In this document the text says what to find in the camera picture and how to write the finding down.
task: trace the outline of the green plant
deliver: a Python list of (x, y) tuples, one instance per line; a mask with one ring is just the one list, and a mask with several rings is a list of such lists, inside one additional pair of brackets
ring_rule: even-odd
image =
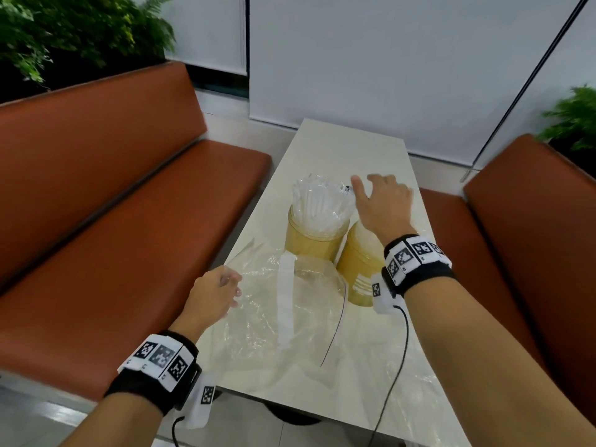
[(43, 82), (43, 63), (49, 60), (47, 49), (39, 41), (41, 35), (29, 9), (14, 0), (0, 0), (0, 61), (10, 62), (25, 80), (38, 83)]
[(169, 0), (15, 0), (34, 13), (37, 36), (52, 49), (76, 52), (98, 67), (114, 53), (162, 55), (174, 48), (172, 26), (159, 17)]
[(570, 150), (596, 149), (596, 89), (588, 86), (572, 88), (573, 96), (560, 100), (545, 117), (561, 122), (547, 127), (536, 135), (539, 141), (574, 139)]

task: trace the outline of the yellow jar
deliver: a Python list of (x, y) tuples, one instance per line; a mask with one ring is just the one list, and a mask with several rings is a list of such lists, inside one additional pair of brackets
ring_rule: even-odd
[(349, 287), (348, 301), (358, 306), (373, 305), (371, 276), (382, 270), (385, 264), (362, 249), (356, 240), (356, 224), (347, 234), (346, 246), (337, 263), (337, 271), (346, 279)]
[(349, 226), (350, 220), (347, 220), (338, 232), (328, 237), (321, 237), (320, 234), (313, 235), (313, 233), (296, 223), (294, 211), (290, 206), (286, 232), (286, 251), (295, 255), (309, 255), (333, 262)]

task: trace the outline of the seat cushion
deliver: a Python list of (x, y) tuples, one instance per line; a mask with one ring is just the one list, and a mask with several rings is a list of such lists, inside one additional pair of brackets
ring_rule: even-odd
[(0, 297), (0, 369), (98, 401), (180, 313), (270, 165), (213, 141), (184, 153)]
[(546, 369), (544, 359), (472, 213), (459, 196), (420, 189), (437, 244), (459, 282)]
[(0, 287), (206, 130), (181, 62), (0, 105)]
[(596, 424), (596, 180), (529, 134), (465, 187), (553, 377)]

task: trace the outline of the table top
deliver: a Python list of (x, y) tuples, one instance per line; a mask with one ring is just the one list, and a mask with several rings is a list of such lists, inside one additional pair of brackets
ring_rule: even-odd
[[(283, 249), (292, 186), (296, 180), (311, 173), (344, 183), (349, 183), (353, 174), (360, 175), (367, 194), (372, 189), (366, 181), (367, 174), (394, 174), (399, 182), (413, 188), (414, 228), (434, 240), (403, 140), (305, 119), (228, 261), (252, 239)], [(351, 221), (357, 219), (355, 213)], [(323, 418), (373, 429), (393, 380), (389, 375), (395, 375), (394, 363), (399, 364), (403, 353), (405, 323), (399, 316), (377, 315), (373, 308), (360, 308), (351, 303), (346, 305), (341, 323), (341, 332), (350, 333), (350, 345), (354, 347), (346, 348), (344, 342), (332, 386), (324, 386), (307, 376), (300, 367), (290, 368), (275, 385), (264, 390), (254, 391), (247, 384), (259, 379), (256, 376), (260, 371), (254, 370), (226, 372), (219, 378), (218, 385)], [(198, 361), (206, 369), (209, 369), (210, 334), (208, 330), (197, 344), (200, 350)], [(392, 351), (395, 357), (386, 358), (389, 349), (385, 347), (376, 351), (377, 356), (370, 353), (370, 349), (366, 350), (365, 356), (357, 353), (359, 346), (372, 345), (376, 339), (384, 341), (386, 338), (397, 339)], [(384, 370), (387, 361), (392, 363), (392, 372)], [(404, 370), (391, 393), (378, 431), (428, 446), (469, 445), (412, 329)]]

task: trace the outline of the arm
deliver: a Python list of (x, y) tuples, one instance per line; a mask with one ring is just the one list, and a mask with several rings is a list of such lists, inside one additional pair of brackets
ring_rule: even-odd
[[(193, 343), (212, 324), (236, 307), (242, 277), (225, 266), (198, 278), (183, 312), (170, 327)], [(61, 447), (149, 447), (163, 414), (149, 400), (129, 393), (115, 393), (103, 399), (60, 445)]]
[[(415, 233), (412, 193), (394, 176), (352, 178), (363, 225), (386, 246)], [(596, 428), (517, 340), (451, 278), (404, 295), (422, 349), (473, 446), (596, 445)]]

